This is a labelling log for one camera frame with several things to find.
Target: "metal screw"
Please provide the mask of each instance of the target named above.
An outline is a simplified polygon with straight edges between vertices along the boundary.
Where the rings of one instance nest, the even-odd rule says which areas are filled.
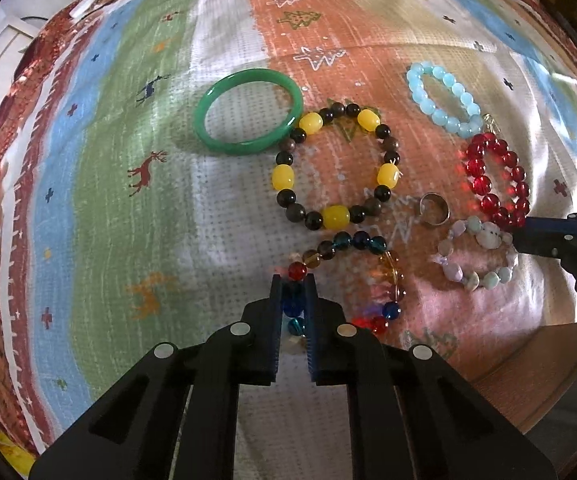
[[[238,321],[231,325],[231,334],[233,335],[246,335],[251,331],[251,325],[244,323],[243,321]]]
[[[415,348],[412,349],[412,354],[422,361],[428,361],[433,357],[433,351],[424,345],[415,346]]]
[[[161,345],[157,345],[155,347],[153,353],[155,354],[155,357],[157,357],[158,359],[166,359],[166,357],[172,356],[172,353],[174,351],[175,349],[172,347],[171,344],[162,343]]]
[[[357,333],[357,329],[354,325],[344,323],[337,327],[337,333],[342,337],[353,337]]]

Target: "pastel beaded bracelet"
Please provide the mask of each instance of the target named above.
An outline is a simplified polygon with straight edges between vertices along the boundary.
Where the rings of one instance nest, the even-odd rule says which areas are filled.
[[[432,75],[450,89],[468,114],[468,121],[460,121],[457,117],[449,116],[444,110],[437,108],[435,102],[428,97],[428,92],[424,89],[424,83],[421,80],[423,75]],[[473,95],[465,90],[463,84],[457,82],[455,76],[447,72],[444,67],[434,65],[430,61],[413,63],[406,73],[406,79],[412,92],[412,100],[419,105],[422,113],[430,116],[437,126],[443,126],[449,134],[459,134],[463,139],[481,132],[483,120],[479,105],[473,100]]]
[[[381,236],[370,237],[366,231],[357,231],[353,236],[345,231],[335,234],[332,240],[324,240],[317,249],[310,249],[302,255],[302,261],[296,261],[288,266],[290,283],[283,290],[284,314],[292,318],[288,323],[288,330],[292,335],[303,335],[303,298],[300,295],[300,284],[308,273],[308,269],[319,267],[322,260],[332,260],[337,252],[354,247],[357,250],[369,250],[380,257],[384,265],[383,275],[390,284],[388,295],[391,301],[382,306],[382,316],[355,318],[351,323],[369,328],[377,335],[382,334],[389,324],[399,317],[401,308],[399,302],[406,296],[403,287],[403,274],[398,269],[399,258],[388,250],[386,240]]]
[[[331,205],[319,211],[306,212],[300,203],[297,203],[297,195],[293,191],[295,173],[291,167],[294,160],[293,152],[297,144],[302,144],[308,136],[316,134],[322,126],[331,123],[334,118],[348,117],[357,120],[360,126],[369,132],[374,132],[378,139],[382,139],[381,147],[385,151],[383,165],[377,173],[379,184],[373,196],[367,198],[363,205],[346,207],[344,205]],[[391,189],[399,181],[399,142],[391,136],[391,129],[380,121],[380,118],[368,108],[361,109],[359,105],[351,103],[333,103],[330,108],[322,108],[319,112],[310,112],[301,118],[299,127],[293,128],[289,136],[280,141],[280,152],[275,158],[277,166],[273,170],[272,184],[279,191],[278,204],[286,209],[286,218],[297,223],[303,221],[306,228],[317,231],[325,229],[341,230],[346,228],[349,222],[361,224],[366,216],[378,216],[382,211],[382,203],[388,202],[391,197]]]
[[[466,231],[475,235],[477,243],[487,250],[497,249],[504,242],[508,246],[507,264],[496,270],[491,270],[491,272],[486,272],[481,277],[474,270],[464,273],[462,267],[451,262],[449,257],[453,253],[453,240],[459,238]],[[513,277],[513,270],[517,266],[519,256],[513,247],[513,236],[510,233],[501,234],[496,224],[492,222],[482,223],[476,216],[471,216],[453,224],[447,238],[437,245],[437,254],[433,259],[442,266],[444,276],[447,279],[451,282],[462,283],[466,290],[472,292],[478,287],[492,290],[500,283],[508,283]]]

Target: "deer pattern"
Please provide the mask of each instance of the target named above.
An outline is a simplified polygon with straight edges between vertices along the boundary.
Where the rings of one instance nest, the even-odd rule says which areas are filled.
[[[149,166],[153,160],[158,160],[159,162],[166,162],[166,155],[168,152],[151,152],[146,160],[142,162],[142,165],[138,168],[133,168],[128,170],[128,177],[139,175],[139,182],[136,184],[129,184],[128,187],[134,188],[134,192],[128,195],[129,197],[139,193],[142,187],[148,187],[151,182],[151,172],[149,171]]]

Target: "bracelet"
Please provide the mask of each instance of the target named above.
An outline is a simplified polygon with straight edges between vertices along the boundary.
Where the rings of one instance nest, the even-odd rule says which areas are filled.
[[[245,140],[243,142],[223,142],[222,140],[217,140],[209,136],[204,123],[210,105],[213,104],[220,95],[236,86],[244,83],[260,81],[279,85],[286,89],[290,94],[291,99],[293,100],[293,106],[283,123],[265,136],[258,137],[257,139]],[[297,83],[289,78],[289,76],[277,72],[276,70],[269,70],[268,68],[250,68],[220,79],[217,83],[211,86],[204,95],[202,95],[193,116],[193,129],[195,130],[195,134],[204,144],[207,145],[209,150],[227,153],[228,155],[252,155],[266,150],[266,148],[272,146],[282,137],[286,136],[292,125],[297,121],[297,118],[302,114],[302,110],[302,92],[300,91],[299,86],[297,86]]]
[[[508,150],[508,143],[497,138],[492,129],[495,129],[495,122],[486,114],[484,119],[487,123],[487,129],[484,134],[477,134],[471,139],[466,149],[467,160],[465,162],[466,173],[473,177],[471,188],[473,193],[481,196],[479,207],[486,213],[491,222],[497,224],[500,229],[509,230],[515,227],[522,227],[526,223],[526,215],[530,211],[530,187],[526,183],[526,171],[518,166],[519,158],[517,153]],[[510,178],[515,181],[512,193],[516,200],[511,200],[507,206],[501,206],[499,197],[491,193],[492,182],[486,176],[486,165],[483,156],[486,150],[495,153],[499,160],[502,161]]]
[[[346,115],[355,118],[362,128],[382,139],[382,149],[385,151],[383,165],[377,173],[377,184],[373,197],[367,198],[363,205],[354,205],[347,208],[344,205],[331,205],[319,211],[306,212],[300,203],[297,203],[297,195],[293,191],[295,172],[291,168],[293,164],[293,152],[297,144],[302,144],[308,136],[316,134],[322,126],[331,123],[334,118]],[[317,231],[325,229],[341,230],[346,228],[349,222],[361,224],[366,216],[378,216],[382,211],[382,203],[391,197],[391,189],[397,185],[401,173],[399,164],[399,141],[391,137],[391,129],[381,123],[377,114],[359,105],[351,103],[333,103],[330,108],[322,108],[319,112],[310,112],[299,121],[299,127],[293,128],[289,136],[280,142],[280,152],[275,158],[277,166],[272,173],[273,188],[278,191],[278,204],[286,209],[286,218],[290,222],[303,221],[307,229]]]
[[[487,272],[480,278],[475,271],[464,274],[461,266],[449,261],[448,257],[453,253],[453,240],[466,231],[475,235],[477,243],[487,250],[497,249],[503,241],[508,246],[506,266]],[[433,260],[442,266],[447,279],[451,282],[462,283],[466,290],[472,292],[479,286],[492,290],[500,283],[508,283],[513,277],[513,270],[517,266],[519,256],[513,247],[513,236],[510,233],[500,234],[498,225],[492,222],[482,223],[476,216],[470,216],[466,220],[458,220],[453,224],[446,239],[437,245],[437,254]]]
[[[383,334],[389,326],[401,314],[399,302],[406,297],[403,287],[403,274],[397,264],[399,257],[388,250],[386,240],[382,236],[370,237],[366,231],[357,231],[353,236],[345,231],[335,234],[332,240],[324,240],[317,249],[310,249],[302,255],[302,261],[292,262],[288,266],[289,282],[282,292],[282,308],[284,314],[292,318],[288,322],[288,331],[292,335],[303,335],[303,299],[300,297],[301,283],[306,277],[308,269],[319,267],[322,260],[332,260],[338,251],[348,250],[354,247],[357,250],[369,250],[380,257],[380,262],[385,266],[383,275],[388,279],[390,288],[388,296],[391,301],[382,305],[382,316],[370,318],[358,317],[351,321],[361,328],[368,328],[377,335]]]
[[[444,86],[450,88],[453,95],[459,98],[462,108],[468,114],[468,122],[461,122],[457,117],[449,116],[437,105],[432,99],[428,98],[428,93],[424,89],[421,77],[425,74],[432,74],[435,79],[444,83]],[[473,95],[468,93],[464,86],[457,82],[455,76],[440,65],[434,65],[430,61],[413,63],[410,70],[406,73],[406,79],[409,82],[409,89],[412,92],[412,100],[419,105],[419,109],[425,115],[430,116],[437,126],[443,126],[449,134],[459,134],[460,137],[467,139],[473,134],[481,132],[483,120],[481,118],[481,108],[473,100]]]

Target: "yellow bead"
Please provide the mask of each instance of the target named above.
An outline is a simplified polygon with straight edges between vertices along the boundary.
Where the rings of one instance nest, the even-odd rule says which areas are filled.
[[[322,126],[324,126],[324,121],[317,112],[306,114],[299,120],[299,127],[306,132],[306,135],[316,134]]]
[[[397,186],[397,181],[399,180],[399,168],[394,164],[387,162],[379,168],[379,173],[377,173],[377,184],[382,184],[383,186],[388,186],[390,189]]]
[[[295,183],[295,171],[288,164],[275,166],[273,170],[273,187],[281,191],[282,189],[293,189]]]
[[[379,120],[379,117],[374,111],[366,108],[357,116],[357,122],[365,130],[374,132],[375,128],[379,126],[382,121]]]
[[[324,229],[340,231],[350,222],[350,212],[343,205],[332,205],[321,212],[324,218]]]

